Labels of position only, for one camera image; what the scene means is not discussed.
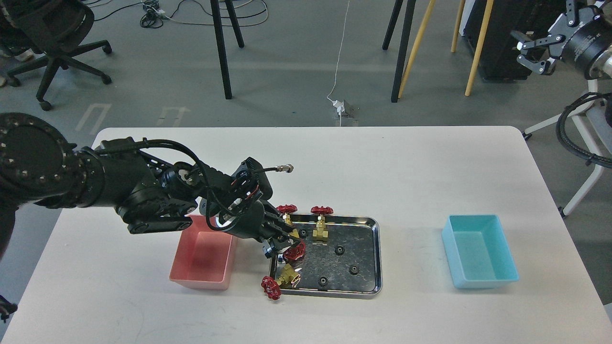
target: yellow wooden pole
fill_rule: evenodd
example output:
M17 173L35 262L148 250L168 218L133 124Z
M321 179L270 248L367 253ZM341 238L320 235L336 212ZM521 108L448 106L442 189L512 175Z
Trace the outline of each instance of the yellow wooden pole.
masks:
M417 52L419 51L421 40L423 39L423 35L425 34L425 29L427 28L427 23L429 23L429 17L431 17L431 11L433 11L433 6L435 4L436 0L430 0L429 5L427 5L427 10L425 11L425 15L423 16L423 21L421 21L419 32L417 33L417 37L414 39L414 44L412 45L412 50L410 51L408 63L406 63L406 68L404 69L404 75L402 75L401 77L400 94L398 95L398 98L401 98L401 95L404 93L404 87L406 87L408 75L410 74L410 70L412 69L412 64L414 63L414 59L417 56Z
M474 86L474 79L476 78L476 69L478 69L478 62L480 61L482 46L485 43L485 36L487 35L487 27L489 26L489 19L491 18L492 10L493 0L487 0L487 6L485 7L485 15L482 17L482 25L480 25L478 44L476 45L476 52L474 53L474 60L472 61L472 70L470 70L469 72L468 87L466 87L465 89L466 97L469 97L469 95L472 94L472 87Z
M457 20L455 21L455 31L453 35L453 44L450 46L450 52L454 53L457 49L457 39L459 38L459 25L461 25L461 17L463 16L463 8L465 7L465 0L459 2L459 11L457 11Z

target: teal plastic container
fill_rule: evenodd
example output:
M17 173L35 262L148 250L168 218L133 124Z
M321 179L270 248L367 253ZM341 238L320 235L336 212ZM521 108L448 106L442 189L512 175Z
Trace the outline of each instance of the teal plastic container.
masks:
M497 215L451 215L442 241L456 288L498 288L518 281Z

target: white metal frame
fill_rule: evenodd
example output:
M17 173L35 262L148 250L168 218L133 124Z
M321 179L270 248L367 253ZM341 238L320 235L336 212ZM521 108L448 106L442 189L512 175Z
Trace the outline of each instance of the white metal frame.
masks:
M589 80L588 85L589 85L588 92L597 92L599 88L597 80ZM594 109L593 103L594 103L594 100L580 105L576 110L572 111L569 114L568 118L572 118L572 121L576 125L576 128L578 129L578 132L582 136L582 139L584 140L584 143L586 144L586 147L588 148L588 150L597 155L602 155L602 152L599 149L597 143L595 142L595 139L593 139L593 136L591 135L591 133L586 127L586 123L584 122L584 117L576 116L578 114L581 114L587 111L592 111ZM542 121L536 125L532 125L531 127L525 129L523 133L525 135L529 135L532 132L535 132L536 130L540 130L544 127L548 127L551 124L555 124L559 120L559 117L561 117L561 114L558 114L557 116L554 116L545 121ZM601 178L603 174L603 170L604 170L604 167L600 165L595 165L595 168L593 172L591 173L591 175L587 178L587 180L580 187L580 189L578 189L578 191L572 197L572 199L567 203L567 205L564 208L559 209L559 212L561 213L562 216L565 217L572 213L572 211L576 208L578 203L582 201L584 196L586 196L586 194L593 188L593 186L599 180L599 178Z

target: stainless steel tray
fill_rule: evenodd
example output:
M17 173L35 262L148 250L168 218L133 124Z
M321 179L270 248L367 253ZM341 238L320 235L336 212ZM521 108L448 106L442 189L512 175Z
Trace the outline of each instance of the stainless steel tray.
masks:
M378 223L369 217L325 216L329 238L327 244L313 243L312 232L317 215L291 214L298 231L305 229L306 254L293 267L299 269L301 281L295 288L281 287L283 294L350 297L369 299L383 287ZM343 253L336 254L342 246ZM284 263L271 260L270 276L277 278ZM327 283L321 286L324 277Z

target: gray floor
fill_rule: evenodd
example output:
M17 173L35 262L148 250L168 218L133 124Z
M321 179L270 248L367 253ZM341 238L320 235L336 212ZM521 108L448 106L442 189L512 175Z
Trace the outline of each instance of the gray floor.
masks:
M161 5L170 12L177 3L167 0ZM426 4L417 2L411 41ZM236 46L232 31L226 28L233 100L223 96L212 27L166 22L161 29L142 29L138 21L143 10L135 6L97 22L86 39L108 39L112 55L99 50L79 57L104 70L113 84L103 85L99 78L72 69L60 70L46 97L55 108L43 112L34 99L42 75L38 70L20 77L22 87L0 89L0 111L39 116L79 146L91 144L95 134L106 127L338 125L326 95L334 84L346 1L269 0L268 6L267 22L243 29L244 49ZM380 47L392 6L393 1L351 2L338 83L331 96L359 107L356 119L344 125L512 125L525 129L559 113L586 89L579 74L561 65L550 77L532 76L517 83L477 80L472 96L465 97L472 55L463 42L455 54L449 52L456 5L441 2L431 16L405 95L400 102L391 103L399 31L389 51ZM118 7L119 2L112 2L94 11L101 17ZM260 8L256 0L238 14ZM191 2L183 5L176 18L211 22ZM250 18L244 23L258 20ZM0 61L0 70L7 63ZM557 204L568 202L592 166L586 167L565 151L552 127L535 133L529 147ZM474 163L487 165L486 161ZM612 302L611 186L612 174L606 171L565 221L603 304ZM58 215L58 211L35 206L18 212L13 240L0 264L0 291L5 297L19 301ZM4 328L0 326L0 337Z

